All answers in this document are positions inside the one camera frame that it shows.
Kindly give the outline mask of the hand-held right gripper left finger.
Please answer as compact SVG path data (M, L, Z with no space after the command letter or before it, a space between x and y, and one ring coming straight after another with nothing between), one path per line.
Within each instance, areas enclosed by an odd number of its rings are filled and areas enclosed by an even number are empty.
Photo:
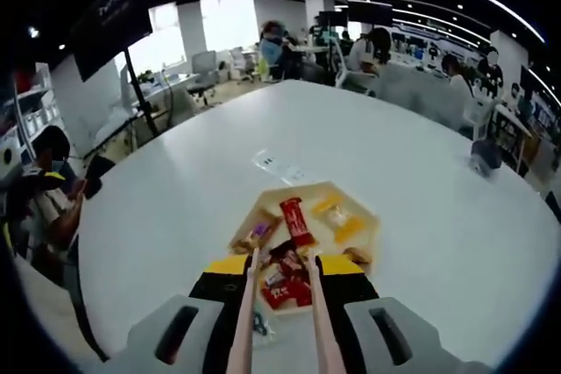
M229 256L205 269L133 325L125 347L90 373L249 373L257 257Z

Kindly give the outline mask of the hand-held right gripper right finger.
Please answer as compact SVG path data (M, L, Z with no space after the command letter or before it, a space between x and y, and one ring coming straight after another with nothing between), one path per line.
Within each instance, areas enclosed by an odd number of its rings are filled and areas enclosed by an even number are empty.
M446 350L437 329L395 298L381 298L342 255L313 257L313 317L321 373L491 373Z

